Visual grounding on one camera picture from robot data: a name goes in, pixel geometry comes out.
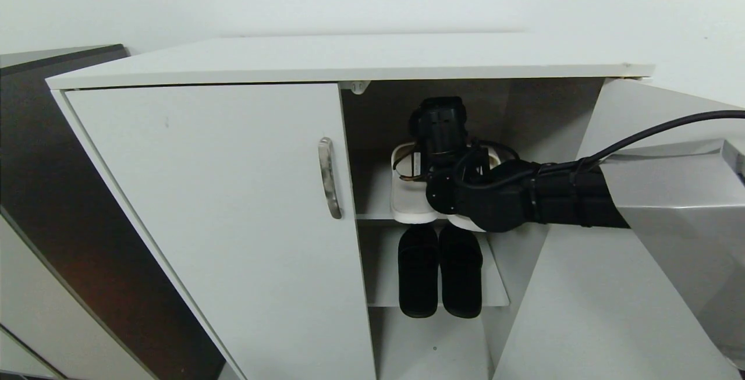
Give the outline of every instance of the robotic arm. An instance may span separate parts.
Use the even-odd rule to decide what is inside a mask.
[[[434,210],[487,232],[526,222],[633,230],[719,351],[745,370],[745,155],[721,139],[619,151],[722,118],[745,111],[689,115],[575,162],[533,163],[503,144],[469,145],[460,98],[428,99],[409,122],[423,171],[402,179],[425,181]],[[500,165],[490,168],[487,147]]]

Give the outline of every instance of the shoe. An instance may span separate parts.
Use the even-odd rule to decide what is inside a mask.
[[[453,316],[471,319],[481,314],[481,264],[476,236],[447,224],[439,233],[442,305]]]
[[[399,306],[408,317],[437,311],[437,233],[429,224],[409,227],[399,240]]]

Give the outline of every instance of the cabinet top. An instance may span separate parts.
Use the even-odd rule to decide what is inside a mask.
[[[48,78],[52,89],[344,80],[647,77],[617,41],[562,44],[538,33],[218,38]]]

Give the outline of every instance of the metal door handle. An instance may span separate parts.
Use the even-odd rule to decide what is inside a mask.
[[[318,160],[321,163],[321,181],[324,183],[324,194],[327,197],[328,210],[335,219],[341,218],[341,208],[336,198],[336,184],[334,184],[334,168],[332,162],[332,142],[324,137],[318,142]]]

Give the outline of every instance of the cabinet door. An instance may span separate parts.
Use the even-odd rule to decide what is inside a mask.
[[[337,85],[66,96],[88,154],[237,372],[375,378]]]

